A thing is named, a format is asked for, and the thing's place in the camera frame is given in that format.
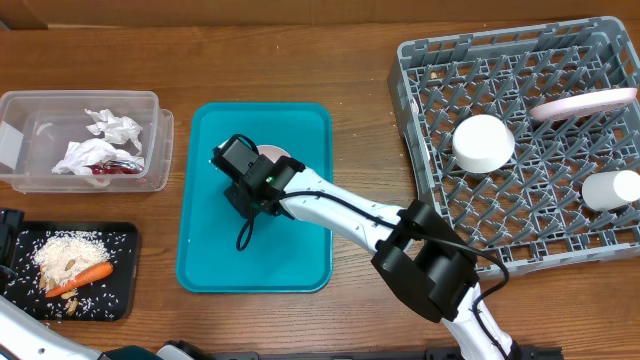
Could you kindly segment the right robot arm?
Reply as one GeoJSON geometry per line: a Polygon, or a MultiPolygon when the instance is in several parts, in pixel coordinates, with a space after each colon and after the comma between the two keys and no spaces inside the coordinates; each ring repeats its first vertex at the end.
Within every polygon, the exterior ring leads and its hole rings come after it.
{"type": "Polygon", "coordinates": [[[502,331],[484,300],[476,271],[481,250],[467,245],[428,204],[385,205],[344,190],[300,161],[271,161],[248,137],[235,134],[213,150],[212,164],[232,181],[225,195],[246,222],[236,248],[248,246],[260,214],[326,228],[371,253],[371,263],[409,309],[443,323],[465,359],[519,359],[519,345],[502,331]]]}

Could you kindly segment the red snack wrapper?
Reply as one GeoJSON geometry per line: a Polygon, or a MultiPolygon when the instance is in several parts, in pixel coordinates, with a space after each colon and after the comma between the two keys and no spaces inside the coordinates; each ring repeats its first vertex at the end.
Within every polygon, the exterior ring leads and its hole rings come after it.
{"type": "Polygon", "coordinates": [[[88,165],[94,175],[139,174],[143,167],[136,162],[111,160],[106,163],[88,165]]]}

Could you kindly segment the white napkin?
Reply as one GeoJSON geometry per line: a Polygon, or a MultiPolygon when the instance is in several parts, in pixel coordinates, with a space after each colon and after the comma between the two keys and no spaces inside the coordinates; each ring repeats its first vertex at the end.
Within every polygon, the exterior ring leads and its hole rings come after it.
{"type": "Polygon", "coordinates": [[[128,116],[115,116],[108,109],[86,109],[85,113],[94,121],[86,126],[93,138],[83,142],[69,142],[64,158],[52,168],[53,174],[97,176],[88,165],[111,160],[136,162],[144,170],[143,146],[139,139],[143,128],[135,120],[128,116]]]}

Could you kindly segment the rice and food scraps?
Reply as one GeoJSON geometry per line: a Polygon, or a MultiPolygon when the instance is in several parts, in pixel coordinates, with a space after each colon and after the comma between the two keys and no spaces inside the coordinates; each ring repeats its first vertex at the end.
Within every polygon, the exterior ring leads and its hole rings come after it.
{"type": "MultiPolygon", "coordinates": [[[[35,267],[36,288],[45,295],[87,268],[98,263],[110,262],[111,258],[106,245],[95,234],[89,231],[68,230],[47,236],[44,243],[38,245],[34,253],[27,258],[27,263],[35,267]]],[[[79,305],[80,288],[53,297],[65,301],[64,309],[68,315],[74,314],[79,305]]]]}

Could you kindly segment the grey plastic dishwasher rack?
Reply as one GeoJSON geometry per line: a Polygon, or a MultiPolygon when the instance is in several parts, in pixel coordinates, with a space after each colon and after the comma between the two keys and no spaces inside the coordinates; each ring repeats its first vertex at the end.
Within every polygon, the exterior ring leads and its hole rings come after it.
{"type": "Polygon", "coordinates": [[[631,38],[610,16],[410,40],[388,78],[418,197],[514,275],[638,255],[638,204],[594,212],[581,196],[592,174],[638,169],[638,104],[551,124],[531,116],[638,82],[631,38]],[[506,125],[515,150],[473,174],[453,155],[453,133],[481,114],[506,125]]]}

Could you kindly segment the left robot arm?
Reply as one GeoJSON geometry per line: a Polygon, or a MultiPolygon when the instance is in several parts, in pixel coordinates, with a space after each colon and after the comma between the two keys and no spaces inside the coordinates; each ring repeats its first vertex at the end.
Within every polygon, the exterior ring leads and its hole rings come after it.
{"type": "Polygon", "coordinates": [[[1,297],[2,359],[74,359],[74,360],[193,360],[193,357],[167,344],[157,353],[138,346],[101,352],[73,342],[1,297]]]}

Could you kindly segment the pink bowl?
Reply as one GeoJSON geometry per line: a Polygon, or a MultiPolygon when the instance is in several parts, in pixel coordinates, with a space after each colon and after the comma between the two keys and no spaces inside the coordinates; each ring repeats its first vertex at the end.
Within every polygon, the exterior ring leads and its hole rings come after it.
{"type": "Polygon", "coordinates": [[[260,155],[264,155],[273,163],[276,163],[281,157],[289,157],[288,152],[275,145],[258,145],[257,149],[260,155]]]}

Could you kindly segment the white paper cup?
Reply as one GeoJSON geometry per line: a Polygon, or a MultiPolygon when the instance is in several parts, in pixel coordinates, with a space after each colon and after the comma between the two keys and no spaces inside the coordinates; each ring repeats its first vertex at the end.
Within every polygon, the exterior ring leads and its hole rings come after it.
{"type": "Polygon", "coordinates": [[[595,173],[586,178],[582,197],[594,211],[608,211],[639,199],[639,174],[631,170],[595,173]]]}

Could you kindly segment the orange carrot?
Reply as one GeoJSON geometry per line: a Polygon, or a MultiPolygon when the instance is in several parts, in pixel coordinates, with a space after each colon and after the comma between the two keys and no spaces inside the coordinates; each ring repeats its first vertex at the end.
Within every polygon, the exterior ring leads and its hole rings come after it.
{"type": "Polygon", "coordinates": [[[46,298],[53,298],[60,296],[64,293],[70,292],[76,288],[82,287],[89,283],[104,279],[110,276],[114,271],[113,265],[110,262],[98,263],[90,268],[87,268],[83,272],[79,273],[73,279],[69,280],[63,285],[60,285],[45,294],[46,298]]]}

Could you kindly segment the large pink plate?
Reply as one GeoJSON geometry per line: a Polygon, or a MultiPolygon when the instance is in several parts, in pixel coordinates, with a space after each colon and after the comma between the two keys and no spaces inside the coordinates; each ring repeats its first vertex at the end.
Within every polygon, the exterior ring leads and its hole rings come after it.
{"type": "Polygon", "coordinates": [[[536,106],[530,115],[536,121],[559,121],[618,110],[631,104],[637,91],[635,87],[627,87],[575,95],[536,106]]]}

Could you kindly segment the white small bowl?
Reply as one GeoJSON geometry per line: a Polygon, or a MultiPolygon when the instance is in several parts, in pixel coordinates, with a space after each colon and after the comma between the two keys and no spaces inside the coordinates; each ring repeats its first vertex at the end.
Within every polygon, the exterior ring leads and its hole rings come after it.
{"type": "Polygon", "coordinates": [[[463,120],[453,133],[452,151],[457,165],[470,173],[489,173],[504,166],[515,149],[507,126],[491,115],[463,120]]]}

